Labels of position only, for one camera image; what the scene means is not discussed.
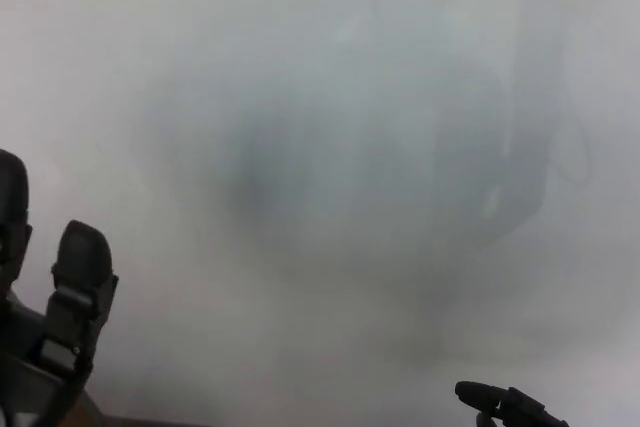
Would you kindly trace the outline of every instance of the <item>fog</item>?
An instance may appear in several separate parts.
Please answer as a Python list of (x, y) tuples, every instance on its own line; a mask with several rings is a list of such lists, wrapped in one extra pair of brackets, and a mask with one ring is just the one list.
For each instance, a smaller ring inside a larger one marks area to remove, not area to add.
[(88, 390), (216, 426), (640, 408), (635, 0), (0, 0), (21, 299), (71, 218), (120, 275)]

